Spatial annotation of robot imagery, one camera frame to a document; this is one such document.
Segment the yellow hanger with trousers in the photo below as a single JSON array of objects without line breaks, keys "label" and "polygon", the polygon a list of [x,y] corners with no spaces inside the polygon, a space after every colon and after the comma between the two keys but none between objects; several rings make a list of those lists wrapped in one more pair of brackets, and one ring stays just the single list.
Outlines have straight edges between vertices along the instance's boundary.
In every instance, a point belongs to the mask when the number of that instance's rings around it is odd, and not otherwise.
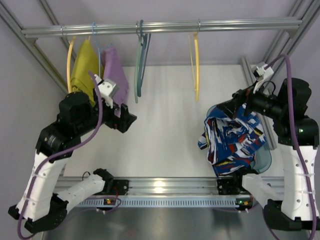
[{"label": "yellow hanger with trousers", "polygon": [[200,51],[198,39],[200,28],[201,20],[199,19],[196,31],[188,34],[189,56],[196,102],[199,101],[200,97]]}]

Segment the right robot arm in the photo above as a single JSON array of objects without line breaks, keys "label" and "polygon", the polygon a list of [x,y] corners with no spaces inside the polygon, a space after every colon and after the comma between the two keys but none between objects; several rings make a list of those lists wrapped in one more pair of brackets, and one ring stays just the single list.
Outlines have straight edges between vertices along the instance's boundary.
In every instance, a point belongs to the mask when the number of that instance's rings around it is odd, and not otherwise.
[{"label": "right robot arm", "polygon": [[317,122],[305,114],[311,94],[305,80],[287,77],[278,95],[254,92],[251,85],[217,105],[231,119],[245,105],[243,115],[258,113],[273,120],[273,129],[284,151],[283,199],[257,174],[241,176],[241,186],[262,206],[265,221],[272,230],[315,232],[320,229],[314,183],[320,131]]}]

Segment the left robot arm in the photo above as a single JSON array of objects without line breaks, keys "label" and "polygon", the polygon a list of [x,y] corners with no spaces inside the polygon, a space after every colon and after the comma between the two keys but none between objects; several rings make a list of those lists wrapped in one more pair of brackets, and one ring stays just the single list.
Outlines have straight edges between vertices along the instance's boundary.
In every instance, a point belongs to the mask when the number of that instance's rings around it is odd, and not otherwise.
[{"label": "left robot arm", "polygon": [[95,97],[95,105],[91,105],[88,95],[83,92],[69,93],[59,103],[56,120],[40,132],[34,165],[23,197],[8,209],[8,214],[19,225],[24,224],[32,235],[60,226],[67,214],[90,196],[114,190],[113,175],[98,168],[76,185],[54,192],[60,173],[75,149],[93,138],[89,136],[82,141],[83,135],[97,134],[102,125],[125,133],[137,120],[125,104],[120,106],[120,116],[117,116],[117,107],[117,104],[108,106],[98,96]]}]

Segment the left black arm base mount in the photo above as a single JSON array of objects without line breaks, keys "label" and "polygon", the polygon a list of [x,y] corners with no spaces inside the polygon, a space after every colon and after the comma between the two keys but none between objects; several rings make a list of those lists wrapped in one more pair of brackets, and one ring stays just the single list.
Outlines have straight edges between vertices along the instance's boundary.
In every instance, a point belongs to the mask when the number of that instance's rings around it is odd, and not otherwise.
[{"label": "left black arm base mount", "polygon": [[109,190],[99,192],[98,195],[125,196],[129,191],[129,183],[128,179],[114,179],[112,187]]}]

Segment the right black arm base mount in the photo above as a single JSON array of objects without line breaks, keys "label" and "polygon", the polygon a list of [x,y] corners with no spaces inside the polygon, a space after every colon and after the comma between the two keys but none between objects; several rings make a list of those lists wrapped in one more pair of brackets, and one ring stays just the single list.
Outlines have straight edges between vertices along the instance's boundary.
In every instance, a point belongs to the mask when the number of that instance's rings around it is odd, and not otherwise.
[{"label": "right black arm base mount", "polygon": [[236,176],[219,177],[216,180],[217,191],[219,195],[240,195],[245,192],[240,183],[240,179]]}]

